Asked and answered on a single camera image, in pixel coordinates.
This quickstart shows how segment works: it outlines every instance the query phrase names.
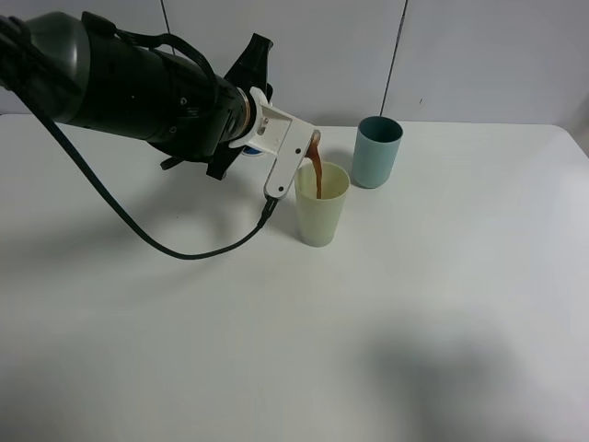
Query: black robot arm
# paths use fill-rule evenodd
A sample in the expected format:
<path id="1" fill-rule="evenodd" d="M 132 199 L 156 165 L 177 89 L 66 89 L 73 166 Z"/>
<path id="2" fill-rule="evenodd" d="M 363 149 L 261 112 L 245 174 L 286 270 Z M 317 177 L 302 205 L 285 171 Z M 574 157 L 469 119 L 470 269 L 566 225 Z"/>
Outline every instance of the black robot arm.
<path id="1" fill-rule="evenodd" d="M 158 51 L 162 44 L 190 60 Z M 267 91 L 270 47 L 270 41 L 255 35 L 228 78 Z M 259 223 L 233 245 L 208 253 L 178 253 L 133 221 L 55 124 L 145 140 L 176 164 L 210 163 L 222 177 L 235 158 L 216 157 L 217 146 L 221 152 L 232 140 L 251 133 L 256 109 L 261 108 L 249 102 L 247 90 L 216 76 L 206 59 L 176 36 L 133 34 L 88 13 L 82 20 L 62 13 L 27 22 L 0 17 L 0 81 L 40 120 L 121 219 L 169 256 L 199 260 L 233 250 L 262 229 L 277 204 L 278 199 L 267 194 Z"/>

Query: black bracket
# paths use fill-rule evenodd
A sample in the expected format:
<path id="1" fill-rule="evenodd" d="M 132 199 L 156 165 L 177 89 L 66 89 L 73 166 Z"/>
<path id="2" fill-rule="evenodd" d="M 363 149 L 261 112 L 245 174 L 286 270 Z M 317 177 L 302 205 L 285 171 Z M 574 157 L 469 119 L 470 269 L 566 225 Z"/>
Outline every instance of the black bracket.
<path id="1" fill-rule="evenodd" d="M 237 61 L 225 75 L 225 80 L 235 87 L 239 87 L 249 96 L 249 90 L 257 87 L 270 101 L 273 88 L 268 84 L 268 54 L 273 43 L 259 34 L 253 34 L 246 50 L 239 55 Z M 256 118 L 255 109 L 251 121 Z M 229 143 L 217 145 L 213 160 L 209 163 L 206 174 L 222 180 L 227 169 L 233 164 L 237 156 L 245 147 L 230 148 Z"/>

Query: black cable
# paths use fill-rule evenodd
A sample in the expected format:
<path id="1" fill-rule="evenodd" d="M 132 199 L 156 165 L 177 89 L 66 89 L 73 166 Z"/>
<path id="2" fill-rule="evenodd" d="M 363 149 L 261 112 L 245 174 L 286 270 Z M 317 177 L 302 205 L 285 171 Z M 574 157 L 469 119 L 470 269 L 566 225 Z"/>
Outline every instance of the black cable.
<path id="1" fill-rule="evenodd" d="M 151 238 L 135 221 L 131 218 L 129 214 L 121 207 L 121 205 L 114 199 L 114 197 L 110 194 L 110 192 L 104 187 L 104 184 L 100 181 L 100 179 L 96 176 L 94 171 L 90 168 L 90 166 L 86 163 L 84 158 L 80 155 L 77 149 L 72 145 L 70 140 L 65 136 L 65 134 L 61 131 L 61 129 L 55 124 L 55 122 L 47 116 L 41 106 L 30 96 L 28 91 L 25 87 L 21 84 L 17 67 L 14 64 L 3 63 L 3 71 L 2 71 L 2 78 L 5 81 L 6 85 L 10 87 L 20 98 L 20 100 L 29 108 L 35 117 L 40 121 L 40 123 L 45 126 L 47 131 L 53 136 L 55 141 L 62 147 L 65 153 L 75 162 L 78 166 L 80 171 L 84 174 L 84 176 L 88 179 L 92 187 L 98 192 L 98 194 L 104 199 L 104 201 L 116 212 L 116 214 L 125 222 L 127 226 L 131 228 L 131 230 L 143 241 L 147 244 L 152 246 L 154 249 L 165 253 L 168 256 L 173 258 L 177 258 L 179 260 L 187 260 L 187 261 L 194 261 L 194 260 L 203 260 L 206 258 L 212 258 L 213 256 L 220 255 L 222 253 L 226 253 L 228 251 L 234 250 L 239 246 L 242 246 L 250 239 L 252 239 L 266 224 L 266 221 L 272 215 L 278 200 L 275 198 L 268 198 L 266 204 L 261 213 L 260 221 L 254 227 L 254 229 L 249 232 L 244 238 L 240 241 L 232 244 L 230 246 L 223 247 L 218 250 L 209 251 L 206 253 L 199 253 L 199 254 L 184 254 L 174 251 L 172 249 L 167 248 L 166 246 L 160 244 L 155 239 Z"/>

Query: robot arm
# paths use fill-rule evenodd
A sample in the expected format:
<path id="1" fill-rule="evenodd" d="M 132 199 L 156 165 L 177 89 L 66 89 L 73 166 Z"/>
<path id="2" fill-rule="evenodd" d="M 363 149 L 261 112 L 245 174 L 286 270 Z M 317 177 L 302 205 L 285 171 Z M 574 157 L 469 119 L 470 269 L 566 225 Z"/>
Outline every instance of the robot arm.
<path id="1" fill-rule="evenodd" d="M 190 60 L 161 52 L 167 44 Z M 0 17 L 0 84 L 13 88 L 132 229 L 156 249 L 180 259 L 202 259 L 238 247 L 261 229 L 290 188 L 319 131 L 275 109 L 267 83 L 271 41 L 254 34 L 225 77 L 171 34 L 144 36 L 117 29 L 105 18 L 81 20 L 51 13 L 27 22 Z M 61 122 L 145 140 L 181 161 L 208 163 L 221 180 L 246 145 L 276 156 L 257 227 L 238 243 L 201 255 L 183 255 L 151 239 L 116 203 L 54 124 Z"/>

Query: brown liquid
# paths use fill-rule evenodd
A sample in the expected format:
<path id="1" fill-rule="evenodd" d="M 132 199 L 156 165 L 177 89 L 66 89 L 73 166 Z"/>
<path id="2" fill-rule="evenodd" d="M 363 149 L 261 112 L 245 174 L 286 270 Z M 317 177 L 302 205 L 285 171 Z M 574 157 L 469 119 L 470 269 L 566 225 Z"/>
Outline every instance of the brown liquid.
<path id="1" fill-rule="evenodd" d="M 315 179 L 317 180 L 317 199 L 321 199 L 321 182 L 323 181 L 323 169 L 321 168 L 321 158 L 319 157 L 319 142 L 311 143 L 306 151 L 306 157 L 313 163 L 315 169 Z"/>

